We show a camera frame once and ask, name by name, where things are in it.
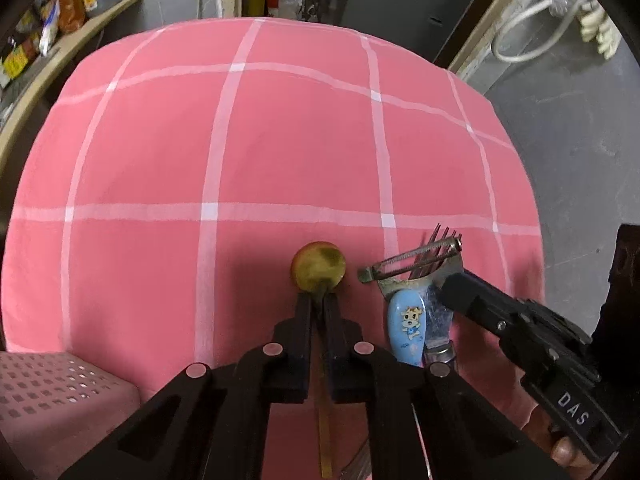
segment pink plaid cloth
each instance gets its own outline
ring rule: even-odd
[[[446,70],[352,30],[282,20],[179,23],[85,59],[25,167],[2,270],[10,349],[68,350],[145,396],[223,365],[292,316],[289,264],[313,240],[348,261],[344,317],[385,345],[356,268],[437,222],[465,265],[540,298],[533,194],[492,106]],[[458,320],[462,374],[512,420],[531,407],[494,339]],[[366,434],[334,411],[334,465]],[[264,478],[318,478],[310,402],[274,406]]]

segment pink laundry basket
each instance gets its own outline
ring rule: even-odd
[[[139,406],[133,384],[71,354],[0,352],[0,431],[38,480],[57,479]]]

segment metal fork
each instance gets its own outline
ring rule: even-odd
[[[440,232],[441,227],[442,226],[440,224],[436,225],[435,229],[433,230],[433,233],[431,233],[431,236],[427,244],[431,244],[435,241],[436,237],[438,236],[438,232]],[[440,240],[444,240],[448,234],[449,234],[449,228],[445,227]],[[458,243],[462,241],[462,234],[456,235],[455,229],[452,231],[451,236],[454,238],[457,238]],[[425,245],[424,234],[422,235],[422,240],[420,242],[420,246],[422,247],[423,245]],[[436,248],[436,250],[434,250],[434,252],[427,251],[423,254],[419,254],[418,256],[415,257],[415,264],[419,266],[421,262],[426,262],[431,258],[436,258],[437,256],[439,256],[441,249],[442,249],[441,247],[438,247]],[[434,270],[438,270],[443,263],[444,261],[440,261],[440,262],[434,262],[431,265],[417,267],[416,269],[411,271],[411,274],[409,275],[409,279],[416,280],[417,278],[427,276],[428,274],[431,274]]]

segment human hand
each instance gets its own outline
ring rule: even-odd
[[[586,480],[596,465],[589,462],[569,437],[564,436],[559,440],[554,437],[549,431],[551,423],[551,417],[541,406],[537,406],[522,431],[564,467],[572,480]]]

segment blue peeler handle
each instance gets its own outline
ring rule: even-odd
[[[391,297],[386,325],[391,348],[398,361],[420,366],[426,319],[424,300],[418,291],[406,288]]]

